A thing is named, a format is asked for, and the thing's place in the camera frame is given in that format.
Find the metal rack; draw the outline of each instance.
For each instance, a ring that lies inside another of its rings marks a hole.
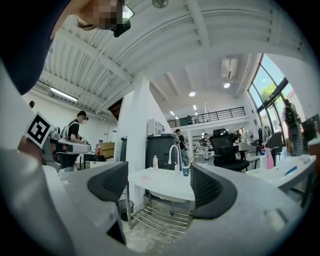
[[[127,217],[130,229],[134,227],[132,218],[154,230],[175,238],[179,238],[189,227],[192,220],[194,202],[191,202],[190,204],[190,213],[182,214],[174,211],[174,202],[171,202],[171,210],[153,205],[151,193],[149,193],[149,202],[137,212],[130,213],[128,208],[129,186],[127,186],[126,191]]]

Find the air conditioner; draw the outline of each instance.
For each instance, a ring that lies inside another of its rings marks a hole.
[[[42,82],[36,82],[35,86],[32,88],[40,93],[48,95],[50,92],[50,87],[43,84]]]
[[[224,58],[222,60],[221,77],[230,80],[237,71],[238,60],[236,58]]]

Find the window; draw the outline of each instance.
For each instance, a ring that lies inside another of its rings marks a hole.
[[[265,109],[261,110],[259,115],[261,117],[262,125],[267,124],[269,127],[271,127],[266,110]]]
[[[259,108],[262,105],[262,101],[253,85],[250,86],[249,92],[256,108]]]
[[[277,65],[265,54],[263,55],[261,65],[270,74],[276,85],[279,85],[280,82],[285,78],[285,75],[281,72]]]
[[[305,121],[305,113],[302,109],[302,106],[300,104],[300,101],[294,91],[294,89],[292,88],[291,84],[288,83],[282,90],[282,95],[285,99],[288,99],[290,103],[293,103],[295,105],[296,111],[299,115],[299,117],[301,118],[301,121]]]
[[[270,76],[261,66],[259,67],[253,83],[264,102],[277,88],[275,83],[271,80]]]

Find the desk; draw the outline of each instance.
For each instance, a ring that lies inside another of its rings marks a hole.
[[[133,228],[131,221],[133,217],[139,222],[162,233],[173,237],[179,237],[179,233],[184,233],[190,225],[194,208],[195,194],[191,188],[190,181],[191,176],[183,176],[182,171],[180,171],[179,174],[176,174],[174,170],[159,169],[158,171],[155,171],[153,168],[148,168],[129,173],[128,182],[130,186],[136,185],[150,191],[149,202],[142,209],[131,214],[129,207],[127,206],[128,224],[130,229]],[[168,200],[171,201],[171,210],[168,211],[154,206],[151,200],[151,192],[169,197],[170,199]],[[174,201],[175,199],[190,201],[189,215],[174,212],[172,200]],[[130,200],[129,186],[126,188],[126,200],[128,204]]]
[[[307,163],[299,160],[299,157],[287,157],[272,169],[258,168],[249,170],[246,174],[264,179],[285,193],[307,178],[307,185],[301,202],[301,207],[304,207],[310,193],[315,164],[316,157],[312,155]]]

